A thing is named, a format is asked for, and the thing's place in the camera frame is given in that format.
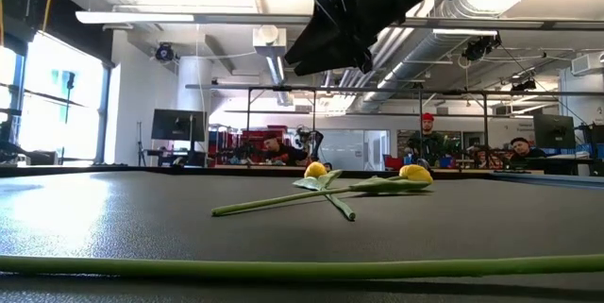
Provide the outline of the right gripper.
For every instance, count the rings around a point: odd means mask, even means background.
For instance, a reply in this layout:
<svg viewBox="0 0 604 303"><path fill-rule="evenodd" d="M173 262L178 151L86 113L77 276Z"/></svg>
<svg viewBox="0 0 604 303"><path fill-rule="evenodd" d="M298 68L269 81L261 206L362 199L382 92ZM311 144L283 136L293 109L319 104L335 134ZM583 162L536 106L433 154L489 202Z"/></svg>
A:
<svg viewBox="0 0 604 303"><path fill-rule="evenodd" d="M285 55L298 76L333 69L373 68L368 47L377 34L422 0L334 0L334 10L315 9Z"/></svg>

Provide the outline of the yellow artificial tulip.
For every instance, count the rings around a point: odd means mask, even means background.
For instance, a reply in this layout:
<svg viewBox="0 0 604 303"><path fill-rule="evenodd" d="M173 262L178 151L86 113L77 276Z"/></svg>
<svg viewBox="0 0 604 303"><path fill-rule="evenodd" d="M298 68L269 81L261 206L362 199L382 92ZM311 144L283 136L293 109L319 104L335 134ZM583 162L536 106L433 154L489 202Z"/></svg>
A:
<svg viewBox="0 0 604 303"><path fill-rule="evenodd" d="M212 216L223 216L234 212L253 210L295 200L307 199L317 196L325 197L325 194L359 193L359 194L414 194L427 193L428 187L433 183L433 177L424 166L411 164L402 166L398 175L395 177L369 177L357 183L346 185L341 188L331 188L332 183L326 191L313 192L307 190L306 193L291 194L281 197L264 199L259 201L234 204L229 206L218 207L211 210Z"/></svg>
<svg viewBox="0 0 604 303"><path fill-rule="evenodd" d="M326 191L331 182L337 179L342 172L342 170L328 169L323 163L314 161L306 168L304 177L295 181L293 185L297 188L313 192ZM343 201L332 194L325 194L325 198L337 208L348 221L355 221L356 213Z"/></svg>

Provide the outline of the red artificial tulip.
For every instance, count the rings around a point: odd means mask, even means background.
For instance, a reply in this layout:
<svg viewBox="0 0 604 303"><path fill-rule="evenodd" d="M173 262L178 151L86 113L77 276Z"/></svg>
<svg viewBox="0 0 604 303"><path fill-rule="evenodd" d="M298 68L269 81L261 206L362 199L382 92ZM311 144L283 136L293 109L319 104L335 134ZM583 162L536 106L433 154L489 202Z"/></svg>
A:
<svg viewBox="0 0 604 303"><path fill-rule="evenodd" d="M475 278L604 272L604 254L382 262L167 261L0 256L0 272L23 275L252 280Z"/></svg>

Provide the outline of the white ceiling air unit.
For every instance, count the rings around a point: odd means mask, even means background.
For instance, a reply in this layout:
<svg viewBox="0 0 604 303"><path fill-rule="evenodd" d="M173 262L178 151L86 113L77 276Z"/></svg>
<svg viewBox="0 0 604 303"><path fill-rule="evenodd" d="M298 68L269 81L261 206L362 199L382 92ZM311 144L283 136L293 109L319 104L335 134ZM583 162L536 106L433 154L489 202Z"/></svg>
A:
<svg viewBox="0 0 604 303"><path fill-rule="evenodd" d="M261 56L283 56L287 51L287 30L275 25L261 25L253 29L252 44Z"/></svg>

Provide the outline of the person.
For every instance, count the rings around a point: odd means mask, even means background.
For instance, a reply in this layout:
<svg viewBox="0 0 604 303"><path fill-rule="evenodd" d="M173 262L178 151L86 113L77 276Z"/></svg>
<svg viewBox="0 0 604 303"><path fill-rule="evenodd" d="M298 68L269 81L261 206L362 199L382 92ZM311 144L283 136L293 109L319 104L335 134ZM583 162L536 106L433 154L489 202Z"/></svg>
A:
<svg viewBox="0 0 604 303"><path fill-rule="evenodd" d="M263 159L272 163L281 162L287 166L296 166L308 157L307 152L283 144L277 135L272 133L263 138L263 145L265 149Z"/></svg>
<svg viewBox="0 0 604 303"><path fill-rule="evenodd" d="M433 130L434 117L431 113L423 113L421 129L415 131L408 140L408 148L416 159L425 160L429 166L435 166L445 153L444 136Z"/></svg>
<svg viewBox="0 0 604 303"><path fill-rule="evenodd" d="M516 137L511 140L512 156L509 159L509 165L512 169L526 168L529 159L545 158L546 153L539 148L532 148L529 141L522 137Z"/></svg>

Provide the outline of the red storage bins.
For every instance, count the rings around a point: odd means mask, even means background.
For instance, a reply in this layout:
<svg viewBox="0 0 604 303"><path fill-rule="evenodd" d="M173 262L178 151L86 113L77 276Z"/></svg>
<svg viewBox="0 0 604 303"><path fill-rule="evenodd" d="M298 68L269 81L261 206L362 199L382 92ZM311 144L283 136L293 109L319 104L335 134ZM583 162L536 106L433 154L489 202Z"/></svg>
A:
<svg viewBox="0 0 604 303"><path fill-rule="evenodd" d="M285 126L245 129L211 125L208 138L208 162L210 166L264 163L266 153L264 139L268 136L276 136L277 140L285 145L291 144Z"/></svg>

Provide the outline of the black computer monitor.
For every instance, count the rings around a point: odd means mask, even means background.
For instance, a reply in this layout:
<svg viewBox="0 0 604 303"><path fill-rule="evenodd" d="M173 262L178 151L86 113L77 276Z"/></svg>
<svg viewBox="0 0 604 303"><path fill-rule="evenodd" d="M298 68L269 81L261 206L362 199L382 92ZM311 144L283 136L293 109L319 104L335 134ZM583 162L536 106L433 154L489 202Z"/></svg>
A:
<svg viewBox="0 0 604 303"><path fill-rule="evenodd" d="M159 165L166 161L172 167L204 167L206 153L196 150L196 145L205 141L206 119L204 111L155 109L151 139L187 143L181 153L174 148L167 157L161 157Z"/></svg>
<svg viewBox="0 0 604 303"><path fill-rule="evenodd" d="M573 149L576 146L574 121L569 116L535 114L533 127L539 148Z"/></svg>

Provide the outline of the dark table mat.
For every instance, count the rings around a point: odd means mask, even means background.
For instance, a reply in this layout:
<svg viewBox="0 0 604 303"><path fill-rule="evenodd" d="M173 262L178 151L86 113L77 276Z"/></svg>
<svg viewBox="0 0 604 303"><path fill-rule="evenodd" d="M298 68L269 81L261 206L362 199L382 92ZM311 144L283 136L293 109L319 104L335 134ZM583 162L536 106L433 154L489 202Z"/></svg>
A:
<svg viewBox="0 0 604 303"><path fill-rule="evenodd" d="M0 179L0 255L411 261L604 253L604 190L438 180L428 195L323 198L214 217L293 192L286 177L146 172ZM604 303L604 274L329 283L0 275L0 303Z"/></svg>

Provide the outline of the silver ventilation duct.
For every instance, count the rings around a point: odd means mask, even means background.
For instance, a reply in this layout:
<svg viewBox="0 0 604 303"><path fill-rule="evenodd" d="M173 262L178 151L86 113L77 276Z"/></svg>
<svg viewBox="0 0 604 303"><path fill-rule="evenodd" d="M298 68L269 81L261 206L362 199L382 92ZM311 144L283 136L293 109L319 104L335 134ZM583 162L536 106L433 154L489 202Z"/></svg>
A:
<svg viewBox="0 0 604 303"><path fill-rule="evenodd" d="M495 19L522 0L444 0L433 9L440 18ZM406 40L402 48L386 70L379 73L379 86L386 93L369 92L357 97L352 109L375 111L391 98L393 89L399 89L428 70L434 61L462 46L471 37L462 34L435 34L432 30L417 29Z"/></svg>

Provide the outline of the black workcell frame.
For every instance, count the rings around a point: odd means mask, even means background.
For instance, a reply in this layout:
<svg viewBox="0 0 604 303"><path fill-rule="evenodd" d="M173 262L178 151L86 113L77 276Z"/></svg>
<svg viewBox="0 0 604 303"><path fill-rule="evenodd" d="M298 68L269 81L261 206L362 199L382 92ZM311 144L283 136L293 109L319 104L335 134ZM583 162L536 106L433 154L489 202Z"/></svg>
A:
<svg viewBox="0 0 604 303"><path fill-rule="evenodd" d="M388 130L418 129L425 112L439 119L437 127L451 131L483 129L486 143L491 142L489 124L492 121L528 123L537 109L563 107L568 97L595 97L604 100L604 93L594 92L503 92L479 90L424 89L354 89L317 88L307 86L245 86L245 85L187 85L187 90L217 92L222 97L243 97L246 123L259 115L266 125L283 125L289 120L300 124L300 117L311 119L319 130L355 129ZM265 93L304 95L312 110L253 109L256 98Z"/></svg>

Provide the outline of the grey overhead frame beam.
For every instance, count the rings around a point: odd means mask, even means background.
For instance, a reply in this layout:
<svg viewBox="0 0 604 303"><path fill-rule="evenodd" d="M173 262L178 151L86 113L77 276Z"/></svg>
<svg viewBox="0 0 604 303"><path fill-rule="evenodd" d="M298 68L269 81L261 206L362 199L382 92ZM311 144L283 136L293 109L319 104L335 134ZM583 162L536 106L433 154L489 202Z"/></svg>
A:
<svg viewBox="0 0 604 303"><path fill-rule="evenodd" d="M77 11L77 20L86 25L108 24L223 24L223 25L306 25L307 15L271 15L244 13L153 13ZM402 24L391 27L443 28L443 29L496 29L528 31L604 31L604 21L565 19L467 19L409 17Z"/></svg>

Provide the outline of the white wall air unit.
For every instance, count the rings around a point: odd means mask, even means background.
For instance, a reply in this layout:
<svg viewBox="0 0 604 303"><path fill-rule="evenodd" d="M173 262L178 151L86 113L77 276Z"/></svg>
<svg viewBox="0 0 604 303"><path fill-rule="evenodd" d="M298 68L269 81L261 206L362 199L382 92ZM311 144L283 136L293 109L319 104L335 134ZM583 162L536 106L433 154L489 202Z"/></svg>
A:
<svg viewBox="0 0 604 303"><path fill-rule="evenodd" d="M604 51L585 54L571 60L573 76L587 76L604 72Z"/></svg>

